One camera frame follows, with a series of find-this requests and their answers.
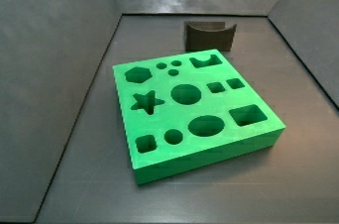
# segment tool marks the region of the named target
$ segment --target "star-shaped hole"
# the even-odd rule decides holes
[[[134,94],[133,97],[137,103],[131,106],[131,110],[143,109],[149,115],[154,114],[154,107],[165,104],[165,101],[155,98],[155,91],[150,91],[147,94]]]

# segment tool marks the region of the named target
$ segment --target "large circular hole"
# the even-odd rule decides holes
[[[217,116],[202,116],[195,118],[189,124],[190,132],[199,137],[211,137],[219,134],[226,127],[222,118]]]
[[[181,84],[171,91],[174,100],[185,105],[193,105],[202,99],[202,91],[190,84]]]
[[[169,144],[177,145],[183,141],[183,133],[179,130],[169,130],[165,134],[165,140]]]

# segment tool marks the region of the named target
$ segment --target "green block top surface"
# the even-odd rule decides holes
[[[134,169],[285,128],[218,50],[112,68]]]

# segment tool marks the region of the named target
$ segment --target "green block side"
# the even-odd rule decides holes
[[[285,124],[218,50],[112,68],[138,184],[275,143]]]

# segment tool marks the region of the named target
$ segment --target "small circular hole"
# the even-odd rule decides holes
[[[157,64],[157,68],[158,69],[165,69],[167,67],[167,64],[165,63],[165,62],[159,62],[158,64]]]
[[[171,62],[171,64],[173,64],[174,66],[181,66],[181,65],[182,65],[182,61],[174,60],[174,61]]]
[[[169,74],[170,74],[171,76],[177,76],[177,75],[179,74],[179,70],[178,70],[178,69],[170,69],[170,70],[169,70]]]
[[[165,140],[169,144],[177,145],[183,141],[183,133],[179,130],[169,130],[165,134]]]

